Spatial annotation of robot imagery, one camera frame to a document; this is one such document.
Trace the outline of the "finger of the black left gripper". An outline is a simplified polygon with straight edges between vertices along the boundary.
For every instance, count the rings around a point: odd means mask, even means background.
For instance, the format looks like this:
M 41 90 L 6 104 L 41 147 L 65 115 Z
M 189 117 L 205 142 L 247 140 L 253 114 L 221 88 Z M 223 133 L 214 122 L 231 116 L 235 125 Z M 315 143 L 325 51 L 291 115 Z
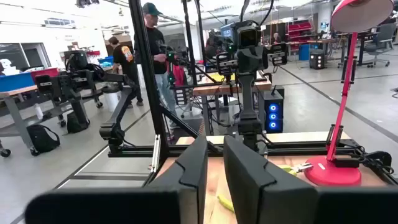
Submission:
M 269 57 L 273 66 L 285 65 L 287 63 L 287 44 L 274 44 L 269 49 Z
M 223 76 L 231 76 L 238 67 L 234 53 L 220 53 L 216 55 L 218 73 Z

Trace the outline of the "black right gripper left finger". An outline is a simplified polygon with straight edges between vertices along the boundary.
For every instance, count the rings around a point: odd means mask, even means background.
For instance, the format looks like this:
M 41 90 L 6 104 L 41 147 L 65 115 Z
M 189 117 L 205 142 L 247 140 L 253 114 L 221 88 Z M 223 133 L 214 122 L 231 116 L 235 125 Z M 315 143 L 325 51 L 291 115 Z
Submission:
M 208 142 L 199 137 L 144 187 L 58 189 L 32 199 L 25 224 L 203 224 Z

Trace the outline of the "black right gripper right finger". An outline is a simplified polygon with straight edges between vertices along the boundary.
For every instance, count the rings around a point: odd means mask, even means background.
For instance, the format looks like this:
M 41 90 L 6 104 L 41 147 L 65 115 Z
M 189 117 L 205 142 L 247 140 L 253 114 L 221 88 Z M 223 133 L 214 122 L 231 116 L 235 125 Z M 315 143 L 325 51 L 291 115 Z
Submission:
M 238 224 L 398 224 L 398 187 L 316 187 L 231 136 L 223 159 Z

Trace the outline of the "green-handled pliers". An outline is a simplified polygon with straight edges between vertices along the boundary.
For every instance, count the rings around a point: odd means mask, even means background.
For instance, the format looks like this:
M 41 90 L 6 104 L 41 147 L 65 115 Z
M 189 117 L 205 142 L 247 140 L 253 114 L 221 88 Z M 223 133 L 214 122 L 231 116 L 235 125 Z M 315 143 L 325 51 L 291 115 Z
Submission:
M 290 165 L 278 165 L 279 168 L 281 168 L 282 170 L 297 176 L 298 173 L 304 172 L 305 170 L 309 170 L 313 167 L 313 165 L 311 163 L 303 163 L 303 164 L 299 164 L 296 166 L 290 166 Z
M 234 207 L 231 200 L 223 195 L 217 195 L 217 199 L 224 208 L 234 213 Z

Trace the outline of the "red shelf bins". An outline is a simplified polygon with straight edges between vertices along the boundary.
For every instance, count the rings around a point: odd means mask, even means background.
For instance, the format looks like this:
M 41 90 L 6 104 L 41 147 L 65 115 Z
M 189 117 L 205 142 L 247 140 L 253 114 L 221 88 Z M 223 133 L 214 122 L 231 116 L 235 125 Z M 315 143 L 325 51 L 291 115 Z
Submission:
M 313 37 L 313 26 L 310 22 L 289 23 L 287 26 L 287 40 L 289 42 L 307 42 Z

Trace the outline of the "black box with lights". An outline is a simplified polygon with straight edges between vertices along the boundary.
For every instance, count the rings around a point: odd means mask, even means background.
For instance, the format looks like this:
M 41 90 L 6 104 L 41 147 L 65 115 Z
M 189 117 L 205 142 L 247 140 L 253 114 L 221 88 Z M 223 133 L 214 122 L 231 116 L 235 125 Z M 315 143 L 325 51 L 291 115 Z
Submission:
M 325 68 L 325 53 L 320 50 L 311 50 L 309 56 L 311 69 L 320 70 Z

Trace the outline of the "black computer tower blue lights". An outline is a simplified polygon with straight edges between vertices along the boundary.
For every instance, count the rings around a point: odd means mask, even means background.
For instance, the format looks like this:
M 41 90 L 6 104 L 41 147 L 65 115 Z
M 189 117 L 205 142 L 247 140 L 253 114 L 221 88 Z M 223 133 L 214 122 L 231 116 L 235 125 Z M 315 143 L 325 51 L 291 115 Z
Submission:
M 265 125 L 267 133 L 282 133 L 284 120 L 284 98 L 278 91 L 264 93 Z

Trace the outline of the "red desk lamp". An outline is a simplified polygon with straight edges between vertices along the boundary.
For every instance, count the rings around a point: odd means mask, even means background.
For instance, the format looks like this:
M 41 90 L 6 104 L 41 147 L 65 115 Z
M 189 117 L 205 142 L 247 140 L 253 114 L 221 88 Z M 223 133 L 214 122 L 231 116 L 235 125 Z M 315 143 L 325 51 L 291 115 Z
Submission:
M 341 0 L 331 15 L 331 26 L 351 36 L 346 70 L 343 72 L 341 102 L 335 124 L 326 139 L 326 156 L 315 156 L 307 160 L 312 168 L 305 170 L 308 180 L 317 185 L 355 186 L 361 184 L 359 162 L 348 157 L 336 157 L 336 147 L 343 132 L 341 122 L 348 92 L 353 83 L 354 48 L 358 34 L 384 21 L 394 9 L 393 0 Z

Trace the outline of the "grey office chair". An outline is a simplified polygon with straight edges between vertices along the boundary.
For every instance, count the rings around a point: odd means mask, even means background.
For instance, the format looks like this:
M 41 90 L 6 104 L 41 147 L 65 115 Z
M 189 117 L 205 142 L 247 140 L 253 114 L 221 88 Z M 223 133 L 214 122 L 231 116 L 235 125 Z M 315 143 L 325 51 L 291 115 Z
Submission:
M 364 61 L 363 63 L 368 68 L 373 68 L 376 64 L 383 63 L 385 67 L 390 65 L 390 61 L 386 59 L 379 59 L 378 56 L 388 52 L 392 49 L 392 39 L 396 30 L 396 23 L 383 24 L 379 26 L 379 32 L 376 34 L 374 42 L 365 45 L 364 51 L 372 55 L 374 58 Z

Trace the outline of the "white bucket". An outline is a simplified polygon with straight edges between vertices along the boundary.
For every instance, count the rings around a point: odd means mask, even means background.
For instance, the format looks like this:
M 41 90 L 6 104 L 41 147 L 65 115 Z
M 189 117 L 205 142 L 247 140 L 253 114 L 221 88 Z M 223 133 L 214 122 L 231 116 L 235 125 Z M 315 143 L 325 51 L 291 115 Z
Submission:
M 108 110 L 110 112 L 113 112 L 119 103 L 120 92 L 119 91 L 104 91 L 103 90 L 103 95 L 105 97 L 105 102 L 108 106 Z

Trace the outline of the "black backpack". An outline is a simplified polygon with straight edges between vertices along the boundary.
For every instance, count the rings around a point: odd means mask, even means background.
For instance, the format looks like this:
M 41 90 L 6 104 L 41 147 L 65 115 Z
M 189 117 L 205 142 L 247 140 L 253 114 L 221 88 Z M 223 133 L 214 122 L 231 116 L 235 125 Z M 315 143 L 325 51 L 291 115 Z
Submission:
M 86 130 L 90 125 L 90 120 L 86 120 L 85 123 L 80 123 L 78 121 L 78 117 L 74 112 L 67 114 L 67 131 L 68 134 L 79 133 L 83 130 Z
M 34 148 L 30 150 L 33 156 L 50 152 L 60 145 L 59 135 L 44 125 L 34 124 L 28 126 L 27 132 L 33 143 Z

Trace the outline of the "red plastic bin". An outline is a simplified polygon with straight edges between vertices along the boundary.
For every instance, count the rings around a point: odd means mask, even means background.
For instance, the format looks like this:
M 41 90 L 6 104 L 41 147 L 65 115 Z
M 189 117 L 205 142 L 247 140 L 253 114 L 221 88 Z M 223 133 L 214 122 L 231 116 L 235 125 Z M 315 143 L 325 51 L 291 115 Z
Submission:
M 30 74 L 31 74 L 33 81 L 35 82 L 35 78 L 37 76 L 48 75 L 50 77 L 56 77 L 58 75 L 58 73 L 59 73 L 58 68 L 46 68 L 43 70 L 35 70 L 35 71 L 31 72 Z

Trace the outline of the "grey metal workbench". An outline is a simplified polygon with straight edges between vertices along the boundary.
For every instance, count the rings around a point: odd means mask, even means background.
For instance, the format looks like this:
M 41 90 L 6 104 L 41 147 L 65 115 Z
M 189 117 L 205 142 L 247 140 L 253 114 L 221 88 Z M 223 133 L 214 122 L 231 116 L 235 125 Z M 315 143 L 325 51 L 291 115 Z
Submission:
M 25 119 L 22 118 L 20 110 L 14 100 L 14 96 L 27 92 L 32 92 L 32 95 L 36 96 L 37 93 L 36 91 L 37 91 L 37 86 L 32 85 L 24 88 L 19 88 L 16 90 L 0 92 L 0 101 L 4 101 L 6 103 L 6 106 L 9 110 L 9 114 L 11 115 L 14 121 L 13 124 L 0 128 L 0 137 L 21 137 L 24 144 L 27 146 L 27 148 L 29 149 L 30 153 L 33 156 L 37 156 L 38 152 L 34 147 L 34 144 L 32 143 L 32 140 L 27 131 L 27 127 L 33 124 L 40 124 L 43 121 L 39 119 L 36 115 Z M 82 96 L 81 102 L 83 103 L 83 100 L 89 100 L 89 99 L 91 100 L 95 98 L 97 98 L 98 100 L 98 97 L 100 95 L 102 95 L 102 92 L 100 90 L 92 90 L 92 92 L 89 95 Z M 49 116 L 49 119 L 58 118 L 59 122 L 61 123 L 62 119 L 60 118 L 60 116 L 66 113 L 67 111 L 72 110 L 72 106 L 70 106 L 69 101 L 60 103 L 58 106 L 55 106 L 55 103 L 53 101 L 52 103 L 53 103 L 53 108 L 51 110 L 44 111 L 44 113 L 46 114 L 50 113 L 51 116 Z

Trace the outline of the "blue plastic bin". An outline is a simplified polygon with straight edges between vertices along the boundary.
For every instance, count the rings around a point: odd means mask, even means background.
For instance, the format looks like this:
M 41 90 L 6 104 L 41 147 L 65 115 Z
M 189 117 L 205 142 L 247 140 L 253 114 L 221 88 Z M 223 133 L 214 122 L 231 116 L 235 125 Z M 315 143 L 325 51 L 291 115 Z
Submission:
M 17 90 L 35 85 L 31 73 L 0 76 L 0 92 Z

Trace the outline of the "black articulated mount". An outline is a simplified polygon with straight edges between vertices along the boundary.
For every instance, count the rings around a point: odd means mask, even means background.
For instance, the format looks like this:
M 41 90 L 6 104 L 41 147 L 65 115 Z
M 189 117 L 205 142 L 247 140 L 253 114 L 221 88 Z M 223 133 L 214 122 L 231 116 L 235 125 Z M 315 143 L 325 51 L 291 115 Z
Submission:
M 121 92 L 121 99 L 110 119 L 103 123 L 99 129 L 100 136 L 108 142 L 109 156 L 117 156 L 127 149 L 134 148 L 131 144 L 124 145 L 125 131 L 122 130 L 121 120 L 127 110 L 127 105 L 136 97 L 138 86 L 127 75 L 116 73 L 105 73 L 103 80 L 117 83 L 117 88 L 108 88 L 105 93 L 110 93 L 110 90 Z

